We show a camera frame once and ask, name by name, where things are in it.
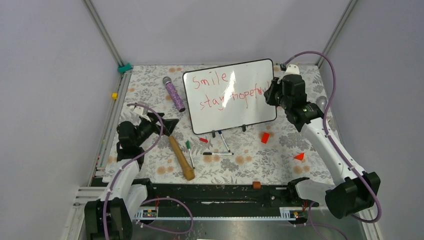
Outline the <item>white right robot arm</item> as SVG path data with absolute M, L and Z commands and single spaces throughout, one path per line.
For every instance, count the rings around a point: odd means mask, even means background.
M 299 206 L 309 201 L 327 206 L 337 219 L 352 216 L 376 206 L 374 219 L 362 219 L 364 223 L 375 223 L 382 216 L 381 203 L 377 193 L 381 179 L 376 172 L 367 172 L 329 132 L 327 114 L 317 104 L 307 101 L 306 83 L 299 74 L 288 74 L 272 79 L 264 92 L 265 101 L 270 106 L 284 109 L 287 120 L 295 126 L 319 154 L 328 168 L 331 184 L 316 182 L 301 177 L 288 183 L 287 201 Z

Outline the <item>white whiteboard black frame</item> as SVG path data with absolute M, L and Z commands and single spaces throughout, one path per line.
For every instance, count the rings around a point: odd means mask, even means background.
M 273 78 L 269 58 L 185 72 L 192 132 L 202 135 L 275 120 L 277 109 L 264 97 Z

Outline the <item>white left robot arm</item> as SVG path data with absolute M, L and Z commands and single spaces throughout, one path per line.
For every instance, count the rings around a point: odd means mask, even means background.
M 144 184 L 134 184 L 144 163 L 141 147 L 152 134 L 170 136 L 179 120 L 164 119 L 164 113 L 149 112 L 134 125 L 123 121 L 116 127 L 117 166 L 106 190 L 84 207 L 85 231 L 89 240 L 130 240 L 138 207 L 155 200 L 155 192 Z

